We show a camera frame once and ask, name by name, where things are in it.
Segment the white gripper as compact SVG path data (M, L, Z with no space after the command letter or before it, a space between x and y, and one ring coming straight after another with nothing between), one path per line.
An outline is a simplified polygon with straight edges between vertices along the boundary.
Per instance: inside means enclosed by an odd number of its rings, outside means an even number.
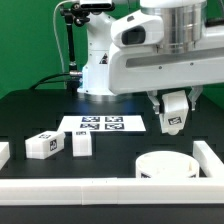
M136 11L112 23L108 88L115 94L191 87L191 110L202 85L224 82L224 24L204 23L195 11L146 14Z

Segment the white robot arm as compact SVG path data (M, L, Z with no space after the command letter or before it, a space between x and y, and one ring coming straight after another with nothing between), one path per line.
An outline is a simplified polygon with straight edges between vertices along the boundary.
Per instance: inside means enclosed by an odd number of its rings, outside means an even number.
M189 87L196 103L224 82L224 22L206 25L206 0L140 0L111 25L108 88L115 94Z

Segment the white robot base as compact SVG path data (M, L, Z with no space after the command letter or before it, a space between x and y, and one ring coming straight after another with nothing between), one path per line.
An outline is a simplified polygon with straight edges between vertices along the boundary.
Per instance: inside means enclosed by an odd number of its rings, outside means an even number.
M78 88L81 98L94 102L114 102L125 100L130 94L115 95L108 89L108 54L110 28L115 21L106 13L89 16L87 24L88 58L82 69L82 83Z

